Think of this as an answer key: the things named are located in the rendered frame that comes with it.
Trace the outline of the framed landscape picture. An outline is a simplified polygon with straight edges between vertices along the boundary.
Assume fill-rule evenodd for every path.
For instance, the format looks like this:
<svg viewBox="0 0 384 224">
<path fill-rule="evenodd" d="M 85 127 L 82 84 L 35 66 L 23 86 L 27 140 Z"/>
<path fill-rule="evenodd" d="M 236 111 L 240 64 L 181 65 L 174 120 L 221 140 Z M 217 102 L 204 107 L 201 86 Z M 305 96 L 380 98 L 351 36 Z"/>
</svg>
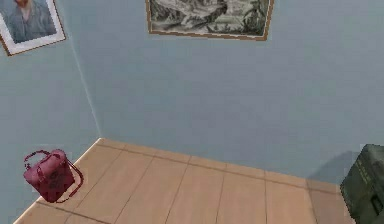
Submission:
<svg viewBox="0 0 384 224">
<path fill-rule="evenodd" d="M 145 0 L 148 32 L 266 41 L 274 0 Z"/>
</svg>

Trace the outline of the framed portrait picture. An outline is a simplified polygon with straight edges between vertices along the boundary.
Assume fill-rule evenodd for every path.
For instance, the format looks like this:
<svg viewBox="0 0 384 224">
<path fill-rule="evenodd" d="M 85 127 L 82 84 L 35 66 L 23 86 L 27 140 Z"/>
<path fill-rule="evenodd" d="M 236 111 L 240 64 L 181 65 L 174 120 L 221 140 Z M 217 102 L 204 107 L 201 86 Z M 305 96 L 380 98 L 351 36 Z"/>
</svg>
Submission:
<svg viewBox="0 0 384 224">
<path fill-rule="evenodd" d="M 65 39 L 56 0 L 0 0 L 0 42 L 8 56 Z"/>
</svg>

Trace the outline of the red handbag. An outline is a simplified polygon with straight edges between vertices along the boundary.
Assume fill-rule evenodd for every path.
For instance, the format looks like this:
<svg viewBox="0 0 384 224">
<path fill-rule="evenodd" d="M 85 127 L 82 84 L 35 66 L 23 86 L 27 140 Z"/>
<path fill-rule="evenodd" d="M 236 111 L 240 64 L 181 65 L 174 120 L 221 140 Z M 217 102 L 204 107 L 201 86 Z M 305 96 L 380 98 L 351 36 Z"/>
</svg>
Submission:
<svg viewBox="0 0 384 224">
<path fill-rule="evenodd" d="M 35 151 L 24 158 L 24 166 L 24 179 L 49 203 L 66 202 L 84 183 L 82 172 L 61 149 Z M 72 170 L 78 174 L 80 183 L 67 198 L 61 200 L 63 194 L 75 183 Z"/>
</svg>

